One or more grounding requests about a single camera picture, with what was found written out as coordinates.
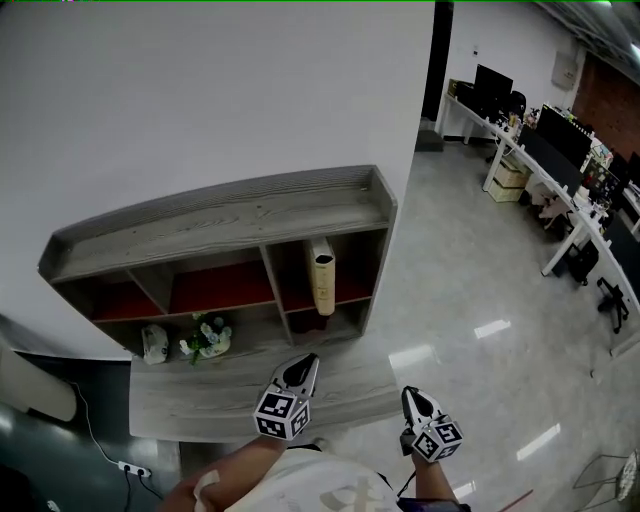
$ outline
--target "person's arm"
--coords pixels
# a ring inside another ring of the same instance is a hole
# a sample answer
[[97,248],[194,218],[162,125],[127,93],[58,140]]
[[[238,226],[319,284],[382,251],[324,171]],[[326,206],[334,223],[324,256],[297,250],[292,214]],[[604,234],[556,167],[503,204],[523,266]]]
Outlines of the person's arm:
[[159,512],[193,512],[193,489],[209,471],[218,472],[220,482],[202,489],[201,500],[207,512],[222,512],[244,497],[286,450],[286,441],[261,436],[195,475],[180,482],[165,498]]
[[441,500],[458,503],[456,495],[449,485],[439,462],[427,462],[413,452],[413,465],[416,468],[416,498],[419,500]]

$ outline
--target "computer monitor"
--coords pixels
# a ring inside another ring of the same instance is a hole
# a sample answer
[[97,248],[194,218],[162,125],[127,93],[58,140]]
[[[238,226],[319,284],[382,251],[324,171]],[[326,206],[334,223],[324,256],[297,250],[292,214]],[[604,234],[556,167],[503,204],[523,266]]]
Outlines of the computer monitor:
[[497,118],[498,111],[506,105],[513,80],[493,69],[478,64],[473,91],[482,117]]
[[536,133],[562,153],[578,169],[591,150],[591,138],[548,105],[542,106]]
[[566,156],[554,148],[549,141],[540,137],[538,130],[528,126],[522,127],[518,144],[536,160],[545,172],[560,185],[567,186],[567,193],[573,196],[582,182],[580,169],[573,165]]

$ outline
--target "white desk leg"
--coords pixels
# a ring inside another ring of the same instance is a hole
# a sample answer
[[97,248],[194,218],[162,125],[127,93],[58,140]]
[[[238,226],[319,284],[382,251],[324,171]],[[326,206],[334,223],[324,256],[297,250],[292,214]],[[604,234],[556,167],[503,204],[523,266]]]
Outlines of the white desk leg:
[[449,107],[451,105],[451,101],[443,98],[442,102],[442,113],[440,114],[440,122],[438,123],[438,129],[436,132],[440,137],[444,138],[444,127],[447,124],[447,119],[449,118]]
[[575,242],[576,238],[578,238],[578,235],[582,231],[583,227],[584,224],[582,221],[580,221],[580,223],[575,228],[573,228],[573,231],[569,233],[569,236],[565,238],[564,242],[562,242],[560,249],[556,251],[556,253],[553,255],[553,258],[551,258],[551,261],[547,263],[547,266],[542,269],[543,276],[546,277],[551,273],[553,267],[557,265],[557,263],[560,261],[560,258],[564,256],[564,253],[569,250],[571,244]]
[[498,145],[498,151],[496,151],[496,156],[493,157],[493,162],[491,162],[491,167],[489,168],[487,179],[484,180],[484,185],[482,185],[482,190],[484,190],[485,192],[489,190],[491,182],[493,181],[493,177],[496,175],[496,171],[498,170],[498,166],[500,165],[500,161],[502,160],[502,155],[504,155],[505,147],[507,147],[507,143],[504,141],[504,139],[501,139],[500,144]]
[[619,362],[638,352],[638,350],[640,350],[640,331],[632,334],[623,343],[610,350],[611,360],[591,370],[591,377],[600,381],[605,370],[610,370]]
[[471,137],[471,133],[473,132],[473,127],[476,123],[470,117],[467,117],[467,120],[464,124],[464,140],[463,144],[466,146],[469,144],[469,138]]

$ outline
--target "shelf compartment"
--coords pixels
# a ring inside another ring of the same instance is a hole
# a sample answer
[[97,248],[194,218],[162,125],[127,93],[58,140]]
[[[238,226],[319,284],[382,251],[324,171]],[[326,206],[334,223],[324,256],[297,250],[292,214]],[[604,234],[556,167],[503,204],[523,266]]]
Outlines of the shelf compartment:
[[91,320],[108,322],[162,316],[162,311],[133,281],[103,286],[96,291]]
[[[336,305],[334,313],[320,317],[313,310],[297,311],[287,314],[291,336],[295,345],[313,345],[325,341],[349,340],[362,336],[363,322],[371,305],[370,300]],[[313,328],[307,332],[296,332],[301,325],[314,325],[316,321],[326,320],[324,328]]]
[[[286,313],[315,309],[311,284],[304,267],[292,269],[278,276],[282,305]],[[365,275],[352,262],[336,262],[336,305],[370,299],[373,284],[367,283]]]
[[223,311],[275,302],[262,261],[174,275],[169,314]]
[[[225,320],[225,324],[233,329],[231,348],[214,359],[199,360],[196,365],[198,368],[202,364],[228,357],[290,347],[284,324],[275,304],[221,311],[219,315]],[[136,319],[129,322],[102,322],[97,324],[97,327],[131,352],[142,356],[141,331],[149,324],[159,325],[167,333],[169,356],[166,363],[188,364],[190,356],[180,351],[179,343],[181,339],[189,338],[196,328],[197,323],[191,314]]]
[[[327,237],[336,257],[335,303],[370,299],[380,270],[387,230]],[[301,240],[269,246],[286,313],[315,308]]]
[[93,322],[131,320],[162,315],[162,311],[128,272],[54,285],[56,291]]

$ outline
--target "red brick wall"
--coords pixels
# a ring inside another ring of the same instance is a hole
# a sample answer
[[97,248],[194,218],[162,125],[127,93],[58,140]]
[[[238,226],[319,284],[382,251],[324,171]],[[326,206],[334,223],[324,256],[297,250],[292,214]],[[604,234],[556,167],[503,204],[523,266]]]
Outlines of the red brick wall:
[[572,110],[609,149],[640,154],[640,86],[590,53]]

